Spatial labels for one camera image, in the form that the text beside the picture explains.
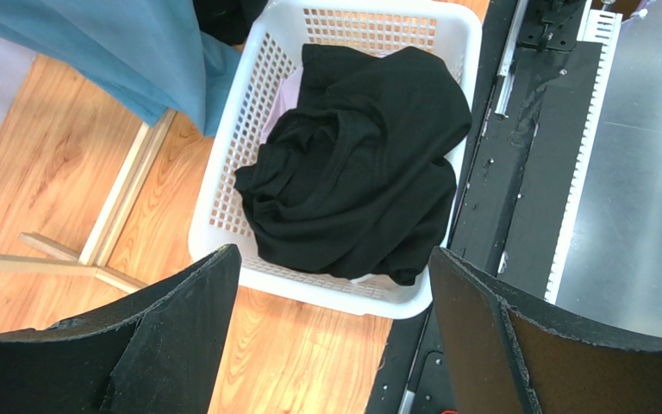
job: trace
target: wooden stand leg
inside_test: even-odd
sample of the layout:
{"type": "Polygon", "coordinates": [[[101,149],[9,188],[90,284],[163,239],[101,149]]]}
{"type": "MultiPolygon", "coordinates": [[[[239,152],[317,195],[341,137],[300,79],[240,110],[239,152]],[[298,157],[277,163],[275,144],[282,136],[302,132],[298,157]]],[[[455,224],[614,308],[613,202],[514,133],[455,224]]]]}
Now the wooden stand leg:
{"type": "Polygon", "coordinates": [[[78,257],[81,264],[106,266],[175,115],[168,110],[154,127],[142,125],[78,257]]]}
{"type": "Polygon", "coordinates": [[[57,260],[0,254],[0,272],[91,276],[127,293],[147,286],[106,265],[175,115],[167,110],[154,127],[142,124],[81,253],[43,235],[22,233],[22,242],[57,260]]]}

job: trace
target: blue curtain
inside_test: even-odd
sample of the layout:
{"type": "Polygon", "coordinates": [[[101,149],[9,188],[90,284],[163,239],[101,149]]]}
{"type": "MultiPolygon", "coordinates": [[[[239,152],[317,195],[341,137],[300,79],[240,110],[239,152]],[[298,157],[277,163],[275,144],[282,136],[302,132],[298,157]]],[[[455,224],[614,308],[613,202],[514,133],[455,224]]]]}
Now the blue curtain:
{"type": "Polygon", "coordinates": [[[73,66],[154,125],[173,108],[214,135],[240,54],[191,0],[0,0],[0,37],[73,66]]]}

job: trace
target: black cloth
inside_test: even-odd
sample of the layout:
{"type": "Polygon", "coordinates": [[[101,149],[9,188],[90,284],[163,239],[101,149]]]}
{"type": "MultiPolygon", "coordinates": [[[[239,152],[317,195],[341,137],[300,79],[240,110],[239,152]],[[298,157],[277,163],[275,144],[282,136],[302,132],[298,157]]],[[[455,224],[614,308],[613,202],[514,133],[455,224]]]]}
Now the black cloth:
{"type": "Polygon", "coordinates": [[[46,330],[0,334],[0,414],[206,414],[240,266],[226,246],[46,330]]]}
{"type": "Polygon", "coordinates": [[[662,414],[662,338],[570,313],[443,248],[430,283],[460,412],[662,414]]]}
{"type": "Polygon", "coordinates": [[[472,125],[442,60],[305,45],[298,107],[236,171],[259,256],[307,273],[412,285],[456,192],[443,157],[472,125]]]}
{"type": "Polygon", "coordinates": [[[229,45],[240,45],[267,0],[193,0],[198,27],[229,45]]]}

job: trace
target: wooden floor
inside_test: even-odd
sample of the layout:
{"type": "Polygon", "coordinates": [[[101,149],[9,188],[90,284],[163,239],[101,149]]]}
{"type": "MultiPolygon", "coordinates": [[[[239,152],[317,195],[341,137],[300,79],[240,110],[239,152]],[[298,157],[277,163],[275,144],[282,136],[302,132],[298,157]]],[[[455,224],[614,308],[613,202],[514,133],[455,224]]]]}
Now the wooden floor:
{"type": "MultiPolygon", "coordinates": [[[[483,17],[485,0],[463,0],[483,17]]],[[[38,57],[0,128],[0,253],[42,257],[35,231],[80,250],[141,122],[69,66],[38,57]]],[[[213,140],[173,123],[109,265],[147,283],[191,263],[188,228],[213,140]]],[[[0,332],[122,293],[95,279],[0,273],[0,332]]],[[[390,320],[240,288],[211,413],[361,413],[390,320]]]]}

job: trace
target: laundry basket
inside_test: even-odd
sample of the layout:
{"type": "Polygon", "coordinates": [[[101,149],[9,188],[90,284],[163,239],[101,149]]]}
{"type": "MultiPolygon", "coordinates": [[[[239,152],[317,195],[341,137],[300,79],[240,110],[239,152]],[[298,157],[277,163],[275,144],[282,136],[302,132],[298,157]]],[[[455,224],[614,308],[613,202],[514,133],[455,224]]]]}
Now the laundry basket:
{"type": "MultiPolygon", "coordinates": [[[[301,64],[304,43],[347,46],[372,54],[419,47],[446,62],[471,104],[481,23],[466,7],[430,0],[277,0],[268,4],[247,39],[216,134],[190,226],[190,254],[198,260],[223,244],[234,243],[242,255],[243,286],[357,315],[394,319],[417,315],[431,302],[427,269],[413,286],[396,285],[387,276],[353,283],[295,272],[257,255],[241,196],[234,190],[234,171],[257,161],[259,132],[280,81],[301,64]]],[[[462,142],[447,156],[457,177],[464,147],[462,142]]]]}

